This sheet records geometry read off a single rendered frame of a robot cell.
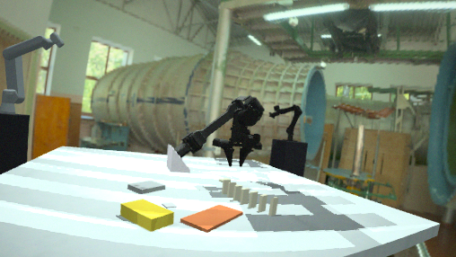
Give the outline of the orange flat square tile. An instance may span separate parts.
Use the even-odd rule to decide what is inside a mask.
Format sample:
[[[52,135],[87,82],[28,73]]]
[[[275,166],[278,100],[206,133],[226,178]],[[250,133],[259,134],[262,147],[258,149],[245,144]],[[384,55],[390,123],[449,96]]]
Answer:
[[[221,225],[225,225],[235,218],[240,217],[242,214],[243,211],[218,204],[212,208],[199,211],[194,215],[191,214],[181,218],[180,222],[208,233]]]

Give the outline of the yellow rectangular block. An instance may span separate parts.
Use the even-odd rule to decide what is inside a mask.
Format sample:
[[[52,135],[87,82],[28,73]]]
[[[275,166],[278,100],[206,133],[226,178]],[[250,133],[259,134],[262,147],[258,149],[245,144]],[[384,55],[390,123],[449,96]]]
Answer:
[[[120,203],[120,206],[120,215],[122,217],[150,232],[173,225],[174,212],[147,200],[129,201]]]

